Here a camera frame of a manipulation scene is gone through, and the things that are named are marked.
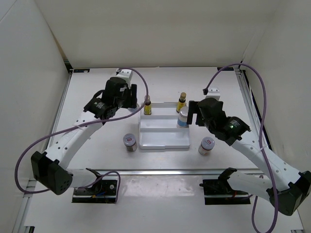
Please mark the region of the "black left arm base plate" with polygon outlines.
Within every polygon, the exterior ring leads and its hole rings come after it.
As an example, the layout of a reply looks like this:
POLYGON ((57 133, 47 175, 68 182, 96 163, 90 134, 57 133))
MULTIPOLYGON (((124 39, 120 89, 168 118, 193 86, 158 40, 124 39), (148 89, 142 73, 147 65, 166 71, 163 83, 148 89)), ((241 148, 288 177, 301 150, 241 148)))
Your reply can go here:
POLYGON ((87 188, 75 188, 72 194, 72 203, 83 204, 115 204, 119 181, 117 178, 103 178, 87 188))

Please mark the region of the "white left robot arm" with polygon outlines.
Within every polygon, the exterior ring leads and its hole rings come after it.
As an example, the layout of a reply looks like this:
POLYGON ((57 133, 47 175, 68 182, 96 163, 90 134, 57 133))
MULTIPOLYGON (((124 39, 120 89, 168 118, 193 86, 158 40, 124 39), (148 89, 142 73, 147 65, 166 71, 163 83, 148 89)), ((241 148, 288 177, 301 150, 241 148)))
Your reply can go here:
POLYGON ((111 77, 104 90, 94 94, 85 105, 74 124, 74 130, 64 133, 54 145, 44 152, 31 156, 34 178, 56 195, 70 187, 81 187, 91 194, 101 191, 102 182, 94 174, 81 178, 67 168, 82 145, 120 108, 135 108, 137 85, 128 84, 124 78, 111 77))

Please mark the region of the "yellow sauce bottle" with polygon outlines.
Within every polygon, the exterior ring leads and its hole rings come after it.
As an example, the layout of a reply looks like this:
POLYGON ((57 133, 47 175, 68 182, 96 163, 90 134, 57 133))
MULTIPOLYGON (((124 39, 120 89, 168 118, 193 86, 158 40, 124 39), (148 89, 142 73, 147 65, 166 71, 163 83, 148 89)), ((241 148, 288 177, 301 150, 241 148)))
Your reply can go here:
POLYGON ((177 106, 176 106, 176 111, 179 113, 181 108, 186 106, 186 96, 187 94, 185 92, 182 92, 180 94, 180 97, 178 99, 178 102, 177 102, 177 106))
POLYGON ((145 115, 149 116, 152 114, 152 105, 151 105, 150 96, 149 95, 145 96, 145 99, 146 99, 146 103, 144 104, 143 112, 145 115))

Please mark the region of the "pale white-lid jar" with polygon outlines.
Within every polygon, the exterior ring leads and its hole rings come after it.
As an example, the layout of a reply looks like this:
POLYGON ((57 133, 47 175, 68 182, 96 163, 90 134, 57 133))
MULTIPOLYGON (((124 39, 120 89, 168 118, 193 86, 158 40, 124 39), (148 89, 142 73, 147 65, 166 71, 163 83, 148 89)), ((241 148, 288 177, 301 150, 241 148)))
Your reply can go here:
POLYGON ((215 141, 212 137, 204 137, 201 141, 198 151, 201 155, 208 155, 209 151, 212 150, 214 146, 215 141))

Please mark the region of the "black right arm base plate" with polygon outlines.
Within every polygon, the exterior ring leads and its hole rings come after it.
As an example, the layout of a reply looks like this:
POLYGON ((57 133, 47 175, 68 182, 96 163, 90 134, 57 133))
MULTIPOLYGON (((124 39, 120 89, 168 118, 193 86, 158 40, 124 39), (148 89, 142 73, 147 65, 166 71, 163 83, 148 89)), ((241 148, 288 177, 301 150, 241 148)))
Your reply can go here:
POLYGON ((199 184, 203 189, 205 205, 248 205, 251 195, 225 187, 218 179, 204 179, 199 184))

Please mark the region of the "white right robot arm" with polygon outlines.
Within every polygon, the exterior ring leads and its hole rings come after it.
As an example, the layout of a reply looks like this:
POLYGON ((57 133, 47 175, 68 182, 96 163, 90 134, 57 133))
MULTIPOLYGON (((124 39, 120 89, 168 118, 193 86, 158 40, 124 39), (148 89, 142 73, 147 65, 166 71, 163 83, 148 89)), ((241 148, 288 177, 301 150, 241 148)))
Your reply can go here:
POLYGON ((291 216, 311 192, 310 171, 299 171, 284 162, 270 149, 256 141, 250 127, 236 116, 226 116, 223 102, 214 98, 190 101, 187 123, 206 127, 217 139, 246 156, 268 178, 260 179, 227 168, 220 176, 219 190, 229 194, 240 190, 269 201, 280 213, 291 216))

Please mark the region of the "silver-lid spice jar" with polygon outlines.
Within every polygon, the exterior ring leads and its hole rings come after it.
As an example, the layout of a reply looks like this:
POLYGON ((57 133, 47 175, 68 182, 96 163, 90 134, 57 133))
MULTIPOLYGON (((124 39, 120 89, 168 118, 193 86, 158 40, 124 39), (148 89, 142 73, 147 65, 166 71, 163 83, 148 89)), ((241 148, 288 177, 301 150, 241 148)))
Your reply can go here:
POLYGON ((128 110, 130 113, 136 113, 136 112, 139 111, 139 109, 140 109, 140 105, 137 103, 135 108, 128 108, 127 110, 128 110))
POLYGON ((179 116, 177 119, 177 127, 178 128, 188 128, 187 119, 188 119, 188 111, 189 108, 187 106, 184 106, 179 111, 179 116))

